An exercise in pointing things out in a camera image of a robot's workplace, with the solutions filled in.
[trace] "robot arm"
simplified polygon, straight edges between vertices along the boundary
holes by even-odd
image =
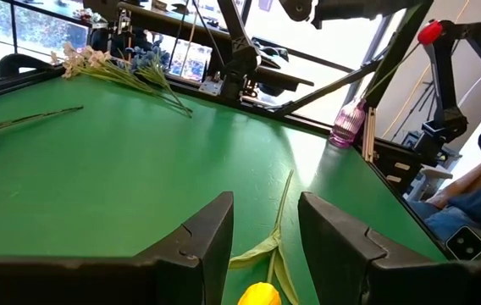
[[[322,28],[322,21],[331,19],[369,18],[393,14],[425,0],[319,0],[314,8],[312,24]],[[312,12],[312,0],[280,0],[285,12],[294,21],[306,21]]]
[[[423,134],[413,149],[431,164],[444,144],[467,130],[467,118],[456,102],[451,49],[457,40],[466,39],[481,58],[481,23],[456,25],[449,20],[432,21],[417,38],[431,62],[437,108],[434,119],[423,123]]]

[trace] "tulip stem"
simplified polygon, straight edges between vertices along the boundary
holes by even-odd
[[[276,259],[276,249],[273,250],[273,254],[271,254],[271,262],[268,265],[268,272],[267,272],[267,282],[269,284],[273,284],[273,271],[274,271],[274,260]]]
[[[280,223],[282,222],[282,213],[284,212],[285,199],[287,198],[288,190],[290,189],[290,183],[291,183],[292,177],[293,177],[293,169],[290,170],[290,174],[288,175],[288,179],[285,181],[284,192],[282,192],[282,197],[280,198],[280,205],[278,207],[278,214],[276,215],[276,222],[274,223],[273,233],[276,230],[280,230]],[[269,284],[272,284],[271,282],[273,281],[274,260],[276,259],[276,252],[277,251],[278,251],[278,248],[275,248],[273,250],[273,252],[271,253],[271,261],[268,265],[267,282]]]

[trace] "green table surface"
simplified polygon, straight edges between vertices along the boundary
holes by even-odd
[[[273,228],[293,169],[282,235],[301,303],[318,303],[299,233],[301,191],[445,260],[353,149],[181,98],[193,119],[154,97],[88,77],[58,78],[0,96],[0,121],[85,106],[0,131],[0,255],[132,256],[227,190],[235,193],[232,255],[238,255]],[[251,283],[265,280],[267,265],[230,271],[223,304],[236,304]]]

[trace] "plastic bottle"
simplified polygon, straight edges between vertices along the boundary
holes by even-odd
[[[329,142],[341,148],[351,146],[362,122],[365,120],[364,105],[364,98],[355,98],[342,107],[334,121]]]

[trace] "tulip leaf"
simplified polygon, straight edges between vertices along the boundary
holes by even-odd
[[[282,213],[284,212],[285,199],[287,197],[288,189],[290,188],[291,177],[293,176],[293,170],[290,171],[287,181],[285,182],[284,192],[280,199],[280,205],[276,220],[274,222],[274,229],[270,236],[264,241],[260,242],[253,249],[242,253],[240,256],[234,257],[229,261],[230,269],[240,269],[261,261],[270,255],[270,264],[268,266],[267,282],[271,283],[273,274],[276,274],[276,278],[284,291],[285,296],[288,298],[291,304],[299,304],[299,297],[291,281],[290,272],[288,271],[287,263],[285,262],[284,250],[282,249],[281,228],[280,223],[282,221]]]
[[[253,249],[248,250],[238,257],[234,257],[229,261],[230,269],[241,269],[252,266],[263,258],[266,258],[278,246],[278,241],[273,236],[267,237],[264,241]]]
[[[299,304],[299,297],[293,286],[293,281],[291,281],[290,271],[288,270],[288,265],[285,262],[284,250],[282,249],[282,242],[279,242],[276,259],[274,260],[274,273],[276,278],[284,291],[285,296],[288,298],[291,304]]]

